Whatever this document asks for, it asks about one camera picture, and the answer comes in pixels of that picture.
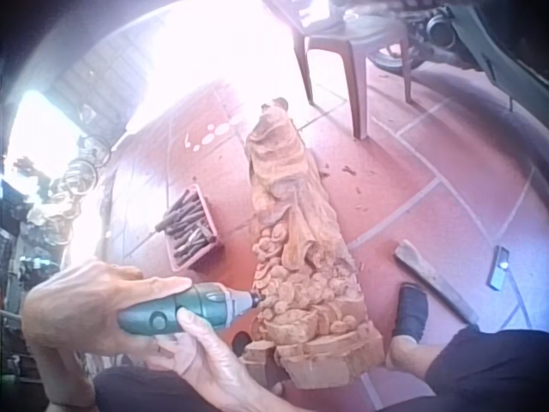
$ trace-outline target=carved scroll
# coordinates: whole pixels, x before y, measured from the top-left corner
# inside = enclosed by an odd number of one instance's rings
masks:
[[[268,348],[299,388],[346,385],[383,361],[382,338],[315,161],[285,109],[283,100],[265,105],[246,141],[254,289],[263,301],[243,361],[257,371],[268,358],[258,351]]]

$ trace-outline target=black shoe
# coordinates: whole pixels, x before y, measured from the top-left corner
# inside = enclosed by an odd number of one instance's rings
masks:
[[[393,336],[411,336],[419,343],[425,331],[428,316],[427,295],[423,289],[415,283],[402,283]]]
[[[241,330],[237,333],[231,342],[232,352],[239,358],[244,353],[244,348],[252,342],[251,336]]]

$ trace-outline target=gray chair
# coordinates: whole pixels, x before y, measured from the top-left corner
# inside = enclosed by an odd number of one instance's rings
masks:
[[[363,139],[368,136],[365,60],[369,54],[396,43],[400,44],[404,96],[407,103],[412,102],[406,25],[390,17],[358,15],[348,20],[330,16],[325,21],[306,27],[304,10],[307,10],[314,1],[264,0],[265,4],[292,29],[293,49],[298,59],[307,100],[311,104],[313,94],[307,52],[318,49],[341,56],[347,79],[353,135],[357,139]]]

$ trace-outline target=hand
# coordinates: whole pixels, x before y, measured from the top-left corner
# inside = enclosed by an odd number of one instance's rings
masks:
[[[245,405],[264,397],[266,391],[253,380],[206,320],[179,309],[178,322],[186,333],[176,334],[177,341],[159,339],[159,345],[172,357],[149,357],[150,366],[175,371],[221,410],[248,410]]]
[[[31,290],[25,299],[23,334],[34,346],[105,356],[158,354],[156,339],[122,331],[117,313],[144,300],[183,292],[190,288],[191,280],[142,278],[137,268],[99,261],[59,272]]]

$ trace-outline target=green rotary tool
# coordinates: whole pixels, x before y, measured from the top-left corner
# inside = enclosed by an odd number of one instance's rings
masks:
[[[184,307],[206,319],[214,329],[224,329],[235,318],[257,307],[258,294],[226,288],[221,283],[197,283],[180,294],[148,300],[118,313],[118,326],[132,335],[166,335],[182,332],[177,312]]]

